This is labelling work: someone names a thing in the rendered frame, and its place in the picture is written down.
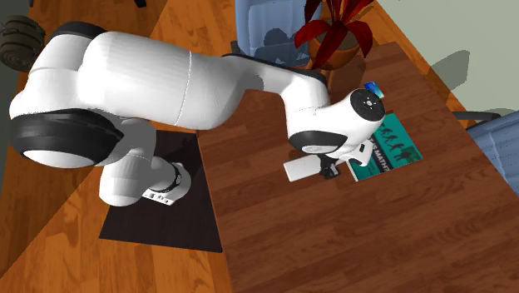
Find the white flat rectangular device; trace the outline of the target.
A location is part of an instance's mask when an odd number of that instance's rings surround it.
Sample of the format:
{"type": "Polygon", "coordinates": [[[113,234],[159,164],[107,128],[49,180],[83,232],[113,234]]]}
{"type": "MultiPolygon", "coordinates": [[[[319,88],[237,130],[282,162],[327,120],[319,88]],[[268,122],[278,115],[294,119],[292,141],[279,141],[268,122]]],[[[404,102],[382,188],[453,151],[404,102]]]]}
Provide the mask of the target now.
{"type": "Polygon", "coordinates": [[[287,161],[283,164],[283,167],[290,182],[319,174],[321,170],[320,159],[315,155],[287,161]]]}

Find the teal book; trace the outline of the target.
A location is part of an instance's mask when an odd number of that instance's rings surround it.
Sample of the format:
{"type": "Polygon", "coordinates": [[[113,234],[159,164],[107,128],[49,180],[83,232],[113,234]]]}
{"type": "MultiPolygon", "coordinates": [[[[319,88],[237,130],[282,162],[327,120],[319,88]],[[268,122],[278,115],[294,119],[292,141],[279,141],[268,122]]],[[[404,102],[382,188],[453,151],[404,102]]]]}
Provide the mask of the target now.
{"type": "Polygon", "coordinates": [[[347,163],[355,181],[362,181],[423,159],[394,113],[386,115],[369,140],[373,143],[373,151],[367,166],[360,166],[352,161],[347,163]]]}

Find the red plant in orange pot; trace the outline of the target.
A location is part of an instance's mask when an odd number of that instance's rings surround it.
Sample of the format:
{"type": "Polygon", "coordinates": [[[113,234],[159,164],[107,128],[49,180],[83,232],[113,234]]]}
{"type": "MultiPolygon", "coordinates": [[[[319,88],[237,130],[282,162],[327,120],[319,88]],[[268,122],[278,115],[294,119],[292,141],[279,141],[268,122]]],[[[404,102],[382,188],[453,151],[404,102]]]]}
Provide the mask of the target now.
{"type": "Polygon", "coordinates": [[[373,33],[366,22],[353,18],[374,0],[325,0],[330,19],[313,19],[323,0],[306,0],[305,24],[295,33],[294,45],[309,44],[312,69],[336,70],[361,50],[366,57],[373,47],[373,33]]]}

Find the blue office chair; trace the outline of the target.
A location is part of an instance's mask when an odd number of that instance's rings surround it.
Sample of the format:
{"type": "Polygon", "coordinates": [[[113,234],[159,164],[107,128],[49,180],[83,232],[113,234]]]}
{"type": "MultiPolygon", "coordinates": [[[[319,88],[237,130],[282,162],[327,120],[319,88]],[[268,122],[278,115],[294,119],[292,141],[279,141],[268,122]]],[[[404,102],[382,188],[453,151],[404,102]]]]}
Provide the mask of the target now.
{"type": "Polygon", "coordinates": [[[510,188],[519,196],[519,111],[501,116],[493,112],[452,112],[458,120],[479,120],[467,128],[510,188]]]}
{"type": "Polygon", "coordinates": [[[235,0],[236,39],[231,51],[287,67],[309,62],[308,45],[294,45],[305,24],[306,0],[235,0]]]}

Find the black robot stand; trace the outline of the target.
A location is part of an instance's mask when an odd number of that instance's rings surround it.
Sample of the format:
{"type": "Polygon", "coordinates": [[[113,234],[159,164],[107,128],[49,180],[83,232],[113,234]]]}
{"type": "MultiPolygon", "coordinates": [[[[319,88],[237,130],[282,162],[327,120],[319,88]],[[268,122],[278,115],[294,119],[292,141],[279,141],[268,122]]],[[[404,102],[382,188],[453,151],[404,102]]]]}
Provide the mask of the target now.
{"type": "Polygon", "coordinates": [[[158,131],[155,155],[183,164],[191,176],[187,194],[170,206],[141,199],[130,206],[112,207],[99,237],[221,253],[197,136],[193,133],[158,131]]]}

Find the dark dumbbell weight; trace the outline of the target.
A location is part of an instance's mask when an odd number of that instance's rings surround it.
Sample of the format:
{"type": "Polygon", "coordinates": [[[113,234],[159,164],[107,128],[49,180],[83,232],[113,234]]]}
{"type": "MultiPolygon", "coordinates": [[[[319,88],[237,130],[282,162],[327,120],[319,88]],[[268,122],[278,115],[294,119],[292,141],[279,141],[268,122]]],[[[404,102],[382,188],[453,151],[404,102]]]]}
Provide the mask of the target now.
{"type": "Polygon", "coordinates": [[[22,15],[9,15],[0,22],[0,62],[18,71],[29,72],[45,43],[45,30],[22,15]]]}

